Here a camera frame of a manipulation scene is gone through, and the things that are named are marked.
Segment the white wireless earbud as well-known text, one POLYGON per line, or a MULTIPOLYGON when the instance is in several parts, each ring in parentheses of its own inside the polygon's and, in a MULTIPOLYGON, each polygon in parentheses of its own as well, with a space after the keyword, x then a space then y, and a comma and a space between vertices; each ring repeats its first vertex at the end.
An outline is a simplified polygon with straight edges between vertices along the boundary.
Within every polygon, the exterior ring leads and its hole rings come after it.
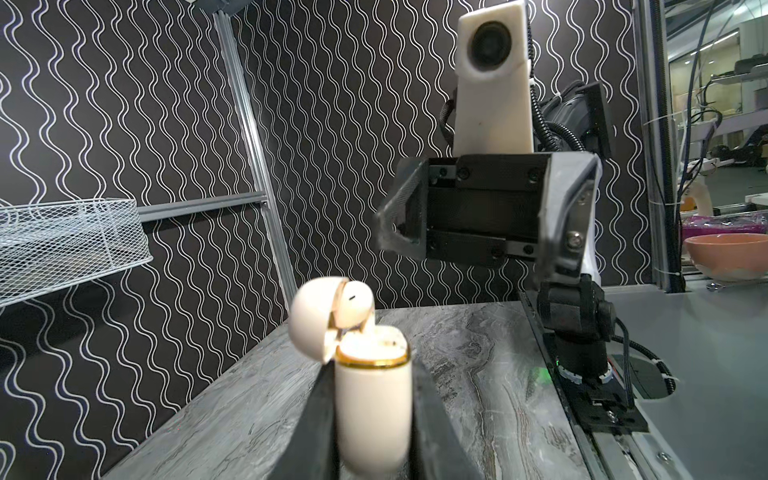
POLYGON ((375 300, 364 282, 348 281, 340 290, 333 308, 337 329, 359 329, 367 332, 375 325, 375 300))

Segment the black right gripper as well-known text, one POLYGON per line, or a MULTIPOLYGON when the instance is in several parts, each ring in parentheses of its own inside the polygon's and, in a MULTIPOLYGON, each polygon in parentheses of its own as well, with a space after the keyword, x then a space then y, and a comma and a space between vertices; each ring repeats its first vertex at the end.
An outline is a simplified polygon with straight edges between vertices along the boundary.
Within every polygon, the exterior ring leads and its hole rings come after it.
POLYGON ((538 282, 583 274, 599 282, 601 175, 590 152, 405 158, 374 215, 376 244, 415 260, 491 268, 537 254, 538 282))

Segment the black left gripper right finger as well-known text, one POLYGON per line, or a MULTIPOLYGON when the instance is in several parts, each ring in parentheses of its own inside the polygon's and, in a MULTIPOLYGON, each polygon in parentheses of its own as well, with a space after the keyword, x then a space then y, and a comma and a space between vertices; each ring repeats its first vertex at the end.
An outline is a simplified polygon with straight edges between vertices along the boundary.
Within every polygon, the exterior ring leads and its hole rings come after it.
POLYGON ((408 456, 410 479, 479 479, 462 447, 432 375, 413 361, 413 419, 408 456))

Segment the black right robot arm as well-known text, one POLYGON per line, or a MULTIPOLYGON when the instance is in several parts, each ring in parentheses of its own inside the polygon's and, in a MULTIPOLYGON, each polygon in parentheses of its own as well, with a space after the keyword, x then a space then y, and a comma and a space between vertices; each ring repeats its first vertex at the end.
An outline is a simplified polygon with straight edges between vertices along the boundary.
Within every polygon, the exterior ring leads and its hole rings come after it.
POLYGON ((413 259, 535 264, 537 311, 559 375, 633 402, 607 358, 616 313, 594 267, 594 207, 611 156, 605 94, 576 81, 540 106, 555 150, 406 158, 374 217, 378 246, 413 259))

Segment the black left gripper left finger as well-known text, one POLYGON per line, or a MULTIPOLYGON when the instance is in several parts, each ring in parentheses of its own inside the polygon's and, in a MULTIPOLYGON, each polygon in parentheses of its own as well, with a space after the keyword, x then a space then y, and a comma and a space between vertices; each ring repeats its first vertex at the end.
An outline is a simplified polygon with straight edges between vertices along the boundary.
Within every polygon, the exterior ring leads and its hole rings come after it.
POLYGON ((268 479, 339 478, 335 364, 321 367, 290 441, 268 479))

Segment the cream earbud charging case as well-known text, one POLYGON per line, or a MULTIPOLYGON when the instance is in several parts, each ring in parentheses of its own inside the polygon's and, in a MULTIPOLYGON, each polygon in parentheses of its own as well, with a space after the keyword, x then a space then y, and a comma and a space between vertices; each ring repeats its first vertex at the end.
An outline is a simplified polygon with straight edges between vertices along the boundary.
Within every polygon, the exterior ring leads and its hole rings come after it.
POLYGON ((293 298, 289 336, 306 357, 335 364, 337 444, 349 470, 368 478, 396 473, 410 448, 411 347, 396 327, 337 329, 333 308, 346 277, 304 283, 293 298))

